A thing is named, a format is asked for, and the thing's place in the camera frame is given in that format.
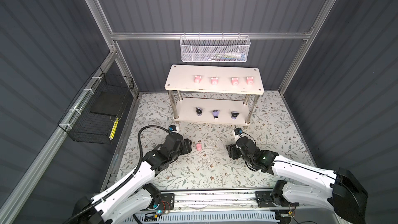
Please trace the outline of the pink plastic toy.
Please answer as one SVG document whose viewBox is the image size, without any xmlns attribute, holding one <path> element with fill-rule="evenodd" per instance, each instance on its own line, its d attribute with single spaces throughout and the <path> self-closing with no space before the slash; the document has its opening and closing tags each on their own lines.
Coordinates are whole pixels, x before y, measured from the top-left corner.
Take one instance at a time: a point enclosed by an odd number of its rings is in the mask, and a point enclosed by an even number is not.
<svg viewBox="0 0 398 224">
<path fill-rule="evenodd" d="M 195 84 L 199 84 L 201 82 L 201 80 L 202 80 L 202 77 L 200 75 L 195 75 L 195 78 L 194 78 Z"/>
<path fill-rule="evenodd" d="M 239 84 L 239 78 L 238 78 L 238 77 L 233 77 L 233 78 L 231 78 L 231 84 L 232 84 L 233 86 L 238 86 L 238 84 Z"/>
<path fill-rule="evenodd" d="M 254 77 L 246 77 L 246 83 L 247 83 L 247 85 L 253 85 Z"/>
<path fill-rule="evenodd" d="M 196 144 L 196 149 L 197 149 L 197 151 L 201 151 L 202 150 L 202 144 L 197 143 Z"/>
<path fill-rule="evenodd" d="M 218 84 L 218 78 L 217 77 L 212 77 L 211 78 L 211 85 L 216 86 Z"/>
</svg>

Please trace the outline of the dark purple toy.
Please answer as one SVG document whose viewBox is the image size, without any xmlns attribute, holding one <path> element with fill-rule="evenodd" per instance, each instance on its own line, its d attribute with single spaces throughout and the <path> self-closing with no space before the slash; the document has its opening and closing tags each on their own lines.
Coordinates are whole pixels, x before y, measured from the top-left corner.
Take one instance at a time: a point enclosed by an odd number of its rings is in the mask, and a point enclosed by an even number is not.
<svg viewBox="0 0 398 224">
<path fill-rule="evenodd" d="M 202 110 L 200 107 L 196 107 L 195 109 L 196 109 L 196 114 L 197 114 L 198 116 L 202 116 L 203 110 Z"/>
</svg>

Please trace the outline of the purple striped toy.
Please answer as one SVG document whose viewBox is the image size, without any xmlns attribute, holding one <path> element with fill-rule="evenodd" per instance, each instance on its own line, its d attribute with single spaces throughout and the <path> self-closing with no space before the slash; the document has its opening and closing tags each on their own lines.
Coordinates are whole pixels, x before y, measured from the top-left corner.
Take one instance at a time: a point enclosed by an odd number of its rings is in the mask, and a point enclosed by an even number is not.
<svg viewBox="0 0 398 224">
<path fill-rule="evenodd" d="M 231 112 L 231 118 L 233 119 L 233 120 L 235 120 L 235 119 L 237 119 L 237 117 L 239 116 L 239 112 L 236 112 L 236 111 L 233 111 L 233 112 Z"/>
</svg>

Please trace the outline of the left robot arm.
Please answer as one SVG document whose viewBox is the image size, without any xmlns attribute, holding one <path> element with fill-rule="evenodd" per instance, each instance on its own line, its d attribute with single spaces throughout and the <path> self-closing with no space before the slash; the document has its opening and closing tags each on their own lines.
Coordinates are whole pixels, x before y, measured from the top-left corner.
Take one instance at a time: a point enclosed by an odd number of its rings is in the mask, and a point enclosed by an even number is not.
<svg viewBox="0 0 398 224">
<path fill-rule="evenodd" d="M 175 125 L 160 129 L 167 133 L 164 143 L 144 153 L 142 133 L 156 125 L 141 128 L 137 135 L 140 151 L 135 169 L 107 190 L 92 198 L 81 198 L 74 207 L 67 224 L 119 224 L 137 212 L 156 209 L 160 202 L 160 191 L 151 181 L 179 156 L 192 152 L 192 141 L 178 133 Z"/>
</svg>

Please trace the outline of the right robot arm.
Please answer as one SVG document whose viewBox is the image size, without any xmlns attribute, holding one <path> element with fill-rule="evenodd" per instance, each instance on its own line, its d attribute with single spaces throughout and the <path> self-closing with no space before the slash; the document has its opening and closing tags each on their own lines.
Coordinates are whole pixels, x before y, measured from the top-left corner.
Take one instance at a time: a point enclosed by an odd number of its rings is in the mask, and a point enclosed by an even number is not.
<svg viewBox="0 0 398 224">
<path fill-rule="evenodd" d="M 365 223 L 368 192 L 351 171 L 311 167 L 277 152 L 261 150 L 247 136 L 226 146 L 231 159 L 243 159 L 252 171 L 281 176 L 270 198 L 277 206 L 309 204 L 333 211 L 352 224 Z"/>
</svg>

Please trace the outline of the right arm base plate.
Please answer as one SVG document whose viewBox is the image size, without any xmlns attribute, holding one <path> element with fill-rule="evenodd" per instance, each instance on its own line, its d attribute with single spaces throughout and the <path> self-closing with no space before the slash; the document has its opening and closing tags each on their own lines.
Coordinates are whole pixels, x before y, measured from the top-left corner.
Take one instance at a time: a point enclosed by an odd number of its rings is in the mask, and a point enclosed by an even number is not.
<svg viewBox="0 0 398 224">
<path fill-rule="evenodd" d="M 258 207 L 298 207 L 298 202 L 289 202 L 282 194 L 271 191 L 256 191 Z"/>
</svg>

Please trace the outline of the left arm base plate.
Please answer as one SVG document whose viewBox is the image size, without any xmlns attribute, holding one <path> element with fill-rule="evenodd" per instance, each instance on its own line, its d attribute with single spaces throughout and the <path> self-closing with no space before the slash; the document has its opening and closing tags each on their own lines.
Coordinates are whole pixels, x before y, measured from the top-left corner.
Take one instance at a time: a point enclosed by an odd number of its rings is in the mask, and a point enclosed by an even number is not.
<svg viewBox="0 0 398 224">
<path fill-rule="evenodd" d="M 160 194 L 147 208 L 149 211 L 171 211 L 174 209 L 175 194 Z"/>
</svg>

